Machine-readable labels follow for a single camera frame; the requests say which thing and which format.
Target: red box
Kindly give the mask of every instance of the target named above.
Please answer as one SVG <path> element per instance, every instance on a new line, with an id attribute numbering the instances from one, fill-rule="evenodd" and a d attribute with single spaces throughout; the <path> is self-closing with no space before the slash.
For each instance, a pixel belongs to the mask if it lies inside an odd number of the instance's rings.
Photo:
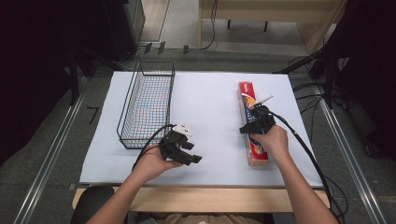
<path id="1" fill-rule="evenodd" d="M 239 82 L 238 98 L 241 108 L 242 126 L 244 126 L 247 122 L 254 120 L 249 109 L 251 105 L 256 104 L 256 95 L 254 94 L 253 83 L 251 81 Z M 247 145 L 248 165 L 264 165 L 268 161 L 268 154 L 264 151 L 262 145 L 249 137 L 247 133 L 245 133 L 245 142 Z"/>

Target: hand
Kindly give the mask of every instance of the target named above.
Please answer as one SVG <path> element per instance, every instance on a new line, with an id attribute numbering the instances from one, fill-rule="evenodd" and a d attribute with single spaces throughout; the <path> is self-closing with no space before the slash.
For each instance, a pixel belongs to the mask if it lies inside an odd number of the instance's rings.
<path id="1" fill-rule="evenodd" d="M 177 161 L 165 161 L 158 146 L 150 146 L 140 158 L 132 171 L 132 175 L 144 184 L 163 172 L 179 166 L 182 166 L 182 164 Z"/>
<path id="2" fill-rule="evenodd" d="M 265 151 L 270 153 L 276 162 L 289 155 L 288 134 L 276 124 L 268 133 L 252 133 L 250 137 L 262 144 Z"/>

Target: gray floor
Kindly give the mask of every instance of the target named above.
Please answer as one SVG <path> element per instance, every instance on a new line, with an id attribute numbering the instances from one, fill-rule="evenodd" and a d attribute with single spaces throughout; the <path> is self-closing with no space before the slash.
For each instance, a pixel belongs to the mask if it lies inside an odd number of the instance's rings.
<path id="1" fill-rule="evenodd" d="M 166 41 L 166 47 L 168 48 L 180 48 L 184 45 L 190 45 L 191 48 L 194 48 L 197 45 L 196 19 L 194 16 L 189 16 L 185 20 L 180 19 L 183 17 L 182 13 L 191 10 L 191 4 L 188 5 L 186 2 L 190 1 L 171 0 L 162 39 L 162 41 Z M 235 25 L 238 25 L 238 22 L 243 23 L 243 21 L 236 21 Z M 270 22 L 269 30 L 264 34 L 267 37 L 263 49 L 254 48 L 254 46 L 258 46 L 256 40 L 252 40 L 255 45 L 250 45 L 248 38 L 246 36 L 238 37 L 239 34 L 233 34 L 232 42 L 236 44 L 231 49 L 227 49 L 227 45 L 230 45 L 224 43 L 229 42 L 223 38 L 226 38 L 226 34 L 230 31 L 224 29 L 221 22 L 217 24 L 220 25 L 216 30 L 220 39 L 216 49 L 192 50 L 187 55 L 183 55 L 181 50 L 165 50 L 163 54 L 158 55 L 156 49 L 153 49 L 148 54 L 140 53 L 141 59 L 143 61 L 175 62 L 176 70 L 179 71 L 271 73 L 287 67 L 296 56 L 306 55 L 293 24 L 276 26 L 276 23 Z M 205 29 L 210 31 L 210 26 L 206 26 Z M 273 34 L 271 31 L 275 29 L 279 30 L 276 30 L 276 33 Z M 282 38 L 282 41 L 278 37 L 274 37 L 282 34 L 287 34 L 286 37 Z M 134 61 L 130 60 L 124 65 L 133 67 Z M 90 124 L 93 111 L 88 109 L 87 106 L 102 108 L 112 75 L 112 72 L 108 69 L 101 70 L 95 77 L 87 80 L 79 111 L 64 140 L 47 184 L 33 213 L 28 218 L 29 223 L 68 223 L 70 221 L 73 214 L 71 203 L 75 194 L 73 186 L 70 185 L 77 184 L 79 180 L 85 154 L 100 118 L 99 110 L 92 124 Z M 307 77 L 306 72 L 306 68 L 302 67 L 298 69 L 298 73 L 290 74 L 292 86 L 310 82 L 311 80 Z M 297 91 L 295 94 L 296 97 L 299 97 L 312 93 L 314 93 L 314 88 L 308 87 Z M 70 92 L 59 101 L 37 130 L 32 141 L 0 167 L 0 223 L 12 223 L 15 220 L 27 190 L 35 180 L 52 141 L 62 125 L 64 116 L 69 109 L 69 100 Z M 309 101 L 310 99 L 299 100 L 298 105 L 301 109 L 304 109 Z M 353 154 L 359 162 L 369 186 L 378 199 L 379 207 L 382 209 L 386 220 L 388 223 L 396 223 L 396 214 L 392 209 L 395 203 L 396 173 L 394 171 L 396 170 L 396 162 L 375 160 L 367 156 L 361 137 L 348 113 L 340 106 L 335 106 L 333 112 L 348 143 L 351 145 Z M 309 135 L 311 134 L 313 110 L 303 113 L 302 117 Z M 323 173 L 337 183 L 346 194 L 349 205 L 346 213 L 346 223 L 373 223 L 321 107 L 316 109 L 314 116 L 312 146 Z M 330 184 L 330 186 L 333 189 L 332 193 L 335 200 L 345 208 L 345 200 L 339 190 L 333 184 Z M 275 220 L 276 223 L 295 222 L 292 214 L 288 213 L 275 214 Z"/>

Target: black wire basket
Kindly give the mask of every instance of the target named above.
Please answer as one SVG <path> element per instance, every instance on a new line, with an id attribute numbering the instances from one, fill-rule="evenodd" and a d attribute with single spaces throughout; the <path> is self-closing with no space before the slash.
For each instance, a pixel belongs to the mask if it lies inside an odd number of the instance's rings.
<path id="1" fill-rule="evenodd" d="M 136 67 L 117 126 L 125 148 L 142 149 L 155 132 L 169 124 L 174 81 L 173 63 L 141 62 Z M 151 144 L 158 144 L 168 131 L 158 133 Z"/>

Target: person's right hand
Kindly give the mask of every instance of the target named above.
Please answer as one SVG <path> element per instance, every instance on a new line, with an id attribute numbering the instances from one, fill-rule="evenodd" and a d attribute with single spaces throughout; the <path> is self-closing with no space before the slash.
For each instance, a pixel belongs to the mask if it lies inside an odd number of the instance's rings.
<path id="1" fill-rule="evenodd" d="M 289 155 L 288 133 L 276 124 L 268 133 L 251 133 L 250 137 L 262 144 L 264 150 L 270 153 L 276 162 Z"/>

